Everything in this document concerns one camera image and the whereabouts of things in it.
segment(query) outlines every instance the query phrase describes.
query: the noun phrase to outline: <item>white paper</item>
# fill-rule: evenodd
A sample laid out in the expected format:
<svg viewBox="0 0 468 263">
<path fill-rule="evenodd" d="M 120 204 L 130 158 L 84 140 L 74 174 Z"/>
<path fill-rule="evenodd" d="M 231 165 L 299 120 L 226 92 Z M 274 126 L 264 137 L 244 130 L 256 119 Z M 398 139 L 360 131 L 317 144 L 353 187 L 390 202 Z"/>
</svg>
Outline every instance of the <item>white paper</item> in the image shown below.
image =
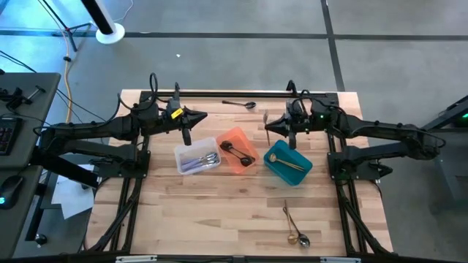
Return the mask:
<svg viewBox="0 0 468 263">
<path fill-rule="evenodd" d="M 92 170 L 91 165 L 80 165 Z M 79 183 L 59 176 L 53 192 L 52 204 L 60 204 L 64 218 L 67 219 L 93 207 L 94 195 L 91 188 L 83 189 Z"/>
</svg>

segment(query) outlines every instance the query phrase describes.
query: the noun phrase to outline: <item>desk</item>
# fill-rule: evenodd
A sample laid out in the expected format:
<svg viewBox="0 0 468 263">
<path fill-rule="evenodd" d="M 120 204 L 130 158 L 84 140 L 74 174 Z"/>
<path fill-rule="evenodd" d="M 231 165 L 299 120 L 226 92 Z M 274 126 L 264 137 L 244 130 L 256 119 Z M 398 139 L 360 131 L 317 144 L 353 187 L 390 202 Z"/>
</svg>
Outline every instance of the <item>desk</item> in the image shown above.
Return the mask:
<svg viewBox="0 0 468 263">
<path fill-rule="evenodd" d="M 140 92 L 124 90 L 122 99 L 128 104 L 138 102 Z M 208 113 L 191 131 L 192 140 L 216 137 L 239 126 L 263 156 L 269 149 L 263 129 L 264 110 L 268 109 L 270 121 L 279 118 L 284 112 L 285 99 L 229 98 L 234 102 L 254 100 L 257 106 L 252 111 L 221 104 L 222 99 L 181 97 L 182 105 Z M 339 104 L 347 113 L 362 117 L 356 93 L 339 93 Z M 128 113 L 121 108 L 118 115 Z M 284 139 L 274 133 L 270 137 L 272 144 Z M 297 141 L 298 151 L 312 161 L 314 168 L 299 186 L 291 187 L 264 166 L 263 160 L 243 175 L 233 174 L 223 159 L 215 169 L 197 175 L 179 175 L 173 149 L 183 143 L 181 133 L 152 136 L 150 168 L 141 189 L 131 253 L 344 256 L 336 189 L 326 164 L 325 133 L 298 134 Z M 121 143 L 110 141 L 111 145 Z M 358 137 L 348 140 L 348 145 L 366 147 L 368 142 L 365 137 Z M 114 219 L 121 184 L 122 179 L 109 179 L 97 192 L 88 225 L 90 246 Z M 365 181 L 355 184 L 363 221 L 383 247 L 391 251 L 376 186 Z M 285 199 L 298 228 L 309 236 L 310 249 L 287 243 L 289 230 L 282 212 Z M 126 227 L 125 222 L 121 235 Z M 353 244 L 358 248 L 355 227 L 351 230 Z"/>
<path fill-rule="evenodd" d="M 0 88 L 7 89 L 12 94 L 15 88 L 19 87 L 23 90 L 24 96 L 32 94 L 36 90 L 35 85 L 44 88 L 44 94 L 36 95 L 32 98 L 32 104 L 22 104 L 16 112 L 45 120 L 59 81 L 60 74 L 58 73 L 6 73 L 0 75 Z M 11 113 L 5 105 L 6 102 L 0 102 L 0 115 L 10 114 L 7 117 L 11 117 Z M 41 126 L 42 123 L 36 119 L 20 118 L 23 118 L 23 122 L 12 152 L 9 156 L 0 156 L 0 184 L 9 176 L 18 174 L 28 165 L 36 145 L 37 135 L 32 132 L 32 129 Z M 0 226 L 2 227 L 0 259 L 11 257 L 15 251 L 32 198 L 36 192 L 41 170 L 42 168 L 39 166 L 31 166 L 22 171 L 20 175 L 23 176 L 23 186 L 16 205 L 9 210 L 0 210 Z"/>
</svg>

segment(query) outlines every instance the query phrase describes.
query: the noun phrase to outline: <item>wooden table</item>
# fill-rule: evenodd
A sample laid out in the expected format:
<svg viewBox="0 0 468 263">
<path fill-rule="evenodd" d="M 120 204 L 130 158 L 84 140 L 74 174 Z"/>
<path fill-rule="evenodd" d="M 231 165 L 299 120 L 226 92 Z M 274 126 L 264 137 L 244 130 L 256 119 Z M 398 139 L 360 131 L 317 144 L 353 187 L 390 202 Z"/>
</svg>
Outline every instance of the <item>wooden table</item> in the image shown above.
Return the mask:
<svg viewBox="0 0 468 263">
<path fill-rule="evenodd" d="M 138 101 L 140 92 L 124 90 L 122 99 L 132 104 Z M 279 118 L 284 112 L 285 99 L 256 98 L 257 106 L 251 111 L 221 104 L 221 100 L 181 98 L 182 105 L 208 113 L 192 130 L 192 141 L 217 137 L 239 126 L 263 156 L 269 149 L 263 128 L 264 110 L 268 109 L 270 121 Z M 348 114 L 362 117 L 356 93 L 339 93 L 339 103 Z M 118 115 L 128 113 L 121 107 Z M 272 132 L 270 137 L 272 144 L 284 140 Z M 152 136 L 151 163 L 141 190 L 132 254 L 344 256 L 336 189 L 326 164 L 326 135 L 324 132 L 298 134 L 297 141 L 297 150 L 314 167 L 299 186 L 292 187 L 264 166 L 263 160 L 243 175 L 231 173 L 225 160 L 219 167 L 197 175 L 179 175 L 173 149 L 183 144 L 181 133 L 172 131 Z M 111 145 L 122 143 L 110 141 Z M 358 137 L 348 140 L 348 145 L 366 147 L 368 142 L 365 137 Z M 89 246 L 95 244 L 115 218 L 121 184 L 122 179 L 109 179 L 97 192 L 88 225 Z M 382 246 L 391 251 L 377 187 L 367 181 L 355 181 L 355 184 L 364 223 Z M 311 248 L 301 249 L 299 245 L 287 243 L 288 223 L 282 212 L 285 199 L 298 228 L 309 236 Z M 124 223 L 122 236 L 126 227 Z M 353 245 L 358 248 L 353 223 L 350 229 Z"/>
</svg>

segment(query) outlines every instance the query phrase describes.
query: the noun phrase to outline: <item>blue bowl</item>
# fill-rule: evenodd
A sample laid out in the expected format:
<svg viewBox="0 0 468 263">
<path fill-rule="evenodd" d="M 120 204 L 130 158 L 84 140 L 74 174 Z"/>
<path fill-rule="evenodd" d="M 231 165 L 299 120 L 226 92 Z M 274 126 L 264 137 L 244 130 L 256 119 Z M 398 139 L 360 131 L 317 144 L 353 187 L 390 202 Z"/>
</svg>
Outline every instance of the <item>blue bowl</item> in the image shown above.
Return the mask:
<svg viewBox="0 0 468 263">
<path fill-rule="evenodd" d="M 274 163 L 270 162 L 268 157 L 272 153 L 274 153 L 278 159 L 304 168 L 304 171 L 301 172 L 278 161 L 275 161 Z M 283 140 L 279 140 L 275 145 L 273 145 L 273 147 L 263 156 L 263 162 L 266 167 L 270 168 L 275 174 L 285 180 L 286 183 L 290 184 L 290 186 L 296 186 L 301 183 L 307 173 L 312 169 L 312 163 L 296 150 L 291 150 Z"/>
</svg>

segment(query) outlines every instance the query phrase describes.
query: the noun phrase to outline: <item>concrete floor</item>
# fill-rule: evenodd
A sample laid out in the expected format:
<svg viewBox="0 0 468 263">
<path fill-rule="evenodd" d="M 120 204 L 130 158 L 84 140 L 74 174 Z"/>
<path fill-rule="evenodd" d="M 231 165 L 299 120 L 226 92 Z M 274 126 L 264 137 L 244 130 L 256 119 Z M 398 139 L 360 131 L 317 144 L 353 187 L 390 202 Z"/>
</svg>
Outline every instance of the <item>concrete floor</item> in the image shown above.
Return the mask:
<svg viewBox="0 0 468 263">
<path fill-rule="evenodd" d="M 50 2 L 69 26 L 89 20 L 79 1 Z M 129 6 L 105 3 L 115 18 Z M 328 5 L 335 34 L 468 34 L 464 0 L 328 0 Z M 135 0 L 124 25 L 127 31 L 325 33 L 320 0 Z M 0 29 L 13 28 L 56 27 L 36 1 L 22 0 L 11 1 L 0 15 Z M 178 81 L 183 88 L 284 90 L 294 79 L 299 88 L 336 91 L 325 39 L 125 38 L 104 46 L 95 38 L 77 38 L 77 43 L 69 75 L 73 99 L 103 118 L 114 111 L 121 89 L 147 88 L 150 72 L 164 88 Z M 365 119 L 423 125 L 467 94 L 468 42 L 340 40 L 336 46 L 344 87 L 358 92 Z M 0 49 L 39 72 L 63 72 L 61 37 L 0 36 Z M 26 71 L 4 59 L 0 68 Z M 65 91 L 63 81 L 60 89 Z M 65 113 L 56 99 L 47 121 L 63 121 Z M 381 186 L 395 252 L 468 261 L 466 215 L 429 212 L 443 192 L 434 164 L 385 163 L 394 168 Z"/>
</svg>

